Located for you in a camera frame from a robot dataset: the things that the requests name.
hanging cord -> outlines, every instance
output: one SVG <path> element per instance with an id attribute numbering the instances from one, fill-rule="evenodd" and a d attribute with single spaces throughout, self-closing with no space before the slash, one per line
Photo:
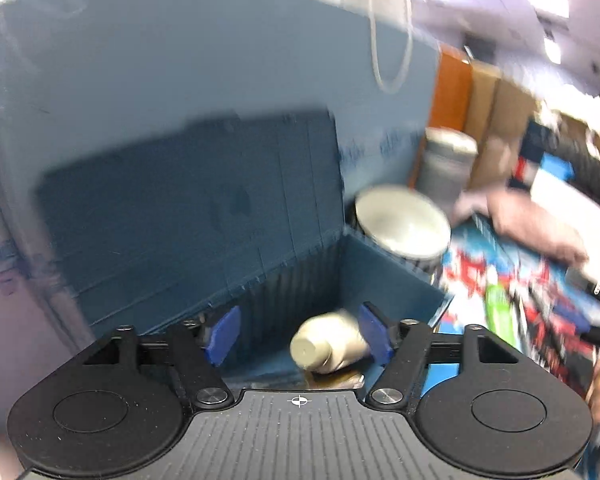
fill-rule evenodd
<path id="1" fill-rule="evenodd" d="M 411 25 L 411 0 L 405 0 L 407 4 L 407 44 L 404 48 L 404 55 L 402 56 L 402 63 L 398 75 L 390 83 L 382 81 L 380 75 L 380 66 L 378 65 L 378 37 L 376 35 L 376 17 L 374 16 L 373 0 L 367 0 L 368 13 L 369 13 L 369 31 L 371 34 L 371 64 L 374 69 L 374 77 L 378 88 L 386 94 L 397 93 L 404 81 L 407 79 L 409 73 L 409 65 L 411 64 L 411 54 L 413 53 L 413 27 Z"/>

black object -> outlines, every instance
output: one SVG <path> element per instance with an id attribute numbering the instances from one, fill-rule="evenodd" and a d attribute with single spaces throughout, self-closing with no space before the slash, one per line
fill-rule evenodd
<path id="1" fill-rule="evenodd" d="M 567 386 L 481 326 L 458 336 L 379 322 L 394 355 L 363 400 L 234 399 L 198 346 L 203 324 L 142 337 L 122 327 L 21 397 L 9 435 L 30 480 L 575 478 L 592 422 Z M 420 398 L 427 366 L 442 362 L 460 374 Z"/>

